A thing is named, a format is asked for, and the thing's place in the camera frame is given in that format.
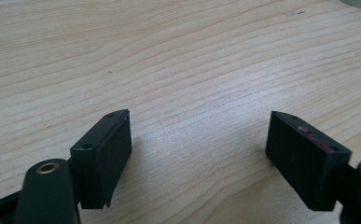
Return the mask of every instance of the light wood surface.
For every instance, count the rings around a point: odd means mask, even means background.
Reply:
[[[270,112],[361,161],[361,9],[339,0],[0,1],[0,198],[102,115],[133,153],[83,223],[339,223],[266,158]]]

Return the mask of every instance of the black clamp jaw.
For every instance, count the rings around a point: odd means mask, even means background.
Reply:
[[[266,154],[313,211],[343,205],[342,224],[361,224],[361,163],[350,166],[352,151],[303,119],[272,111]]]
[[[0,223],[80,223],[83,209],[110,206],[132,153],[129,110],[101,118],[71,147],[71,158],[41,161],[23,187],[0,200]]]

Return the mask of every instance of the hole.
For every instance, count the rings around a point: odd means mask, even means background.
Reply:
[[[87,143],[87,144],[84,144],[84,146],[82,146],[82,147],[85,148],[85,149],[92,148],[92,144]]]
[[[333,149],[334,151],[339,151],[337,147],[330,147],[330,148]]]
[[[44,165],[41,165],[37,168],[37,173],[40,175],[46,175],[51,173],[52,171],[58,169],[59,164],[56,162],[49,162]]]

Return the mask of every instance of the wooden table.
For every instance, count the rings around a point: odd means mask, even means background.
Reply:
[[[361,161],[361,9],[341,1],[0,1],[0,198],[102,115],[133,153],[83,223],[338,223],[264,153],[270,112]]]

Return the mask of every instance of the wood grain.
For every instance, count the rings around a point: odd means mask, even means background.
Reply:
[[[361,9],[337,0],[0,1],[0,198],[131,110],[112,207],[83,223],[338,223],[265,157],[270,112],[361,161]]]

